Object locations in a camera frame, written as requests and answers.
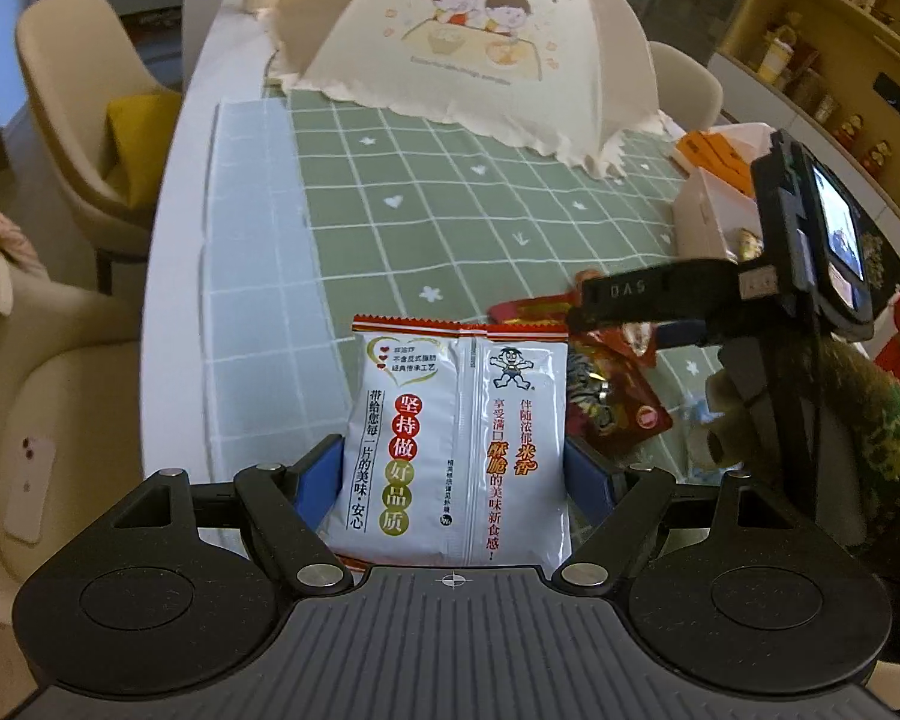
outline yellow cushion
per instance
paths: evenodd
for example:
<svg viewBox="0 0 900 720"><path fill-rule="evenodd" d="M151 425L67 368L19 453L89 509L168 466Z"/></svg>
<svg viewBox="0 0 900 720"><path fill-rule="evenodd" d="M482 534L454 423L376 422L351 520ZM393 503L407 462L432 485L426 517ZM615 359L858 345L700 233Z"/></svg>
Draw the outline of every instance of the yellow cushion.
<svg viewBox="0 0 900 720"><path fill-rule="evenodd" d="M130 208L156 205L182 101L176 92L160 92L117 98L106 106L117 156L127 173Z"/></svg>

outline white snack bag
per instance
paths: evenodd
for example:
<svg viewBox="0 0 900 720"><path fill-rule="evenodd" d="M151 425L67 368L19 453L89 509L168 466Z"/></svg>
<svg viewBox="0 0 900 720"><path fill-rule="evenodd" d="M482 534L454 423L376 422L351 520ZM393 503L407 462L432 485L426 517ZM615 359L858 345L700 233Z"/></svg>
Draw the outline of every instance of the white snack bag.
<svg viewBox="0 0 900 720"><path fill-rule="evenodd" d="M356 317L362 379L322 527L388 565L541 565L570 555L566 332Z"/></svg>

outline white table edge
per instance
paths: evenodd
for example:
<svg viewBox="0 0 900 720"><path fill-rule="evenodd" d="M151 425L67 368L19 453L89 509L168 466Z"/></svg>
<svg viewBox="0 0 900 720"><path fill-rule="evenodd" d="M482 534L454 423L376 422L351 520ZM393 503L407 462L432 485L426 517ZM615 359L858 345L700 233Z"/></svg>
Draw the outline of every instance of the white table edge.
<svg viewBox="0 0 900 720"><path fill-rule="evenodd" d="M263 25L223 0L180 112L154 223L144 301L140 416L144 476L179 467L212 480L200 333L204 196L218 104L259 100L274 49Z"/></svg>

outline snack bag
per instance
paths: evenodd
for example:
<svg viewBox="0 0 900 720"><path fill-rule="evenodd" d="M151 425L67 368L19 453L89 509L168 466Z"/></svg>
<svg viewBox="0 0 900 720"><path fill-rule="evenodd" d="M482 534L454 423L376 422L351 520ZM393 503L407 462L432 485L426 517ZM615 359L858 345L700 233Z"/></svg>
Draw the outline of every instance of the snack bag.
<svg viewBox="0 0 900 720"><path fill-rule="evenodd" d="M567 433L612 457L674 426L630 358L574 337L567 360Z"/></svg>
<svg viewBox="0 0 900 720"><path fill-rule="evenodd" d="M541 565L570 555L566 331L356 317L362 380L322 537L393 565Z"/></svg>
<svg viewBox="0 0 900 720"><path fill-rule="evenodd" d="M546 298L523 298L498 303L487 314L499 324L559 324L566 321L567 312L580 304L580 287L588 278L601 278L600 271L580 271L576 286L563 295L547 295ZM622 354L644 367L656 366L656 326L650 322L628 322L620 327L602 327L584 334L593 343Z"/></svg>

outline cream chair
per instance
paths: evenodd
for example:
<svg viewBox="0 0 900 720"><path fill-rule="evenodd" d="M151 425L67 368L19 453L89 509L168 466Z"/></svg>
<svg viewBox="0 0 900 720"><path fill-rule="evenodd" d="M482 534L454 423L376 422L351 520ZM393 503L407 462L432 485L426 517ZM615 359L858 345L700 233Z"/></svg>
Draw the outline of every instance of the cream chair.
<svg viewBox="0 0 900 720"><path fill-rule="evenodd" d="M109 295L113 262L144 262L154 210L130 210L106 106L165 91L106 0L40 0L17 23L17 55L37 129Z"/></svg>
<svg viewBox="0 0 900 720"><path fill-rule="evenodd" d="M11 279L14 308L0 315L0 717L34 687L10 630L21 583L142 474L137 314L16 269ZM25 440L55 450L42 501L46 453L28 460ZM31 542L7 533L21 517L38 523Z"/></svg>
<svg viewBox="0 0 900 720"><path fill-rule="evenodd" d="M724 87L696 59L673 46L650 41L660 109L687 132L713 127L724 104Z"/></svg>

